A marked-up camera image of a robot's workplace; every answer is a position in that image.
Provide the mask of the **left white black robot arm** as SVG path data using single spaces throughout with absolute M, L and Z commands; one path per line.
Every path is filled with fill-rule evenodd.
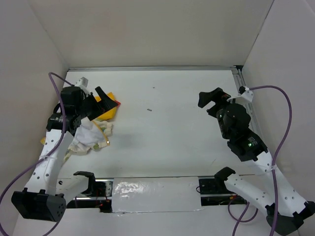
M 76 86 L 65 87 L 59 104 L 47 122 L 45 144 L 34 172 L 22 191 L 15 191 L 11 202 L 25 219 L 59 222 L 66 206 L 77 195 L 92 196 L 97 191 L 91 172 L 77 171 L 69 183 L 58 179 L 69 145 L 81 120 L 92 121 L 118 106 L 100 88 L 97 101 L 92 93 Z

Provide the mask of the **yellow cream printed kids jacket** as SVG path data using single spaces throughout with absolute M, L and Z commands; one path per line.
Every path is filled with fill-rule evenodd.
M 86 155 L 91 149 L 99 150 L 109 145 L 108 136 L 112 126 L 106 121 L 81 119 L 80 116 L 65 114 L 61 93 L 46 125 L 46 136 L 41 158 L 61 154 L 67 159 L 72 154 Z

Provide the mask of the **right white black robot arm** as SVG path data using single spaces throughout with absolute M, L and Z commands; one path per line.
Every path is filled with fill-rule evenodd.
M 237 96 L 231 96 L 221 88 L 200 92 L 198 106 L 204 108 L 210 102 L 214 106 L 208 115 L 217 119 L 221 135 L 239 160 L 260 177 L 265 189 L 260 190 L 225 167 L 215 175 L 215 188 L 221 193 L 234 192 L 256 207 L 271 226 L 270 235 L 287 236 L 297 231 L 304 220 L 313 216 L 315 204 L 303 198 L 288 182 L 275 163 L 263 140 L 250 130 L 251 116 L 246 104 L 252 102 L 254 88 L 241 86 Z

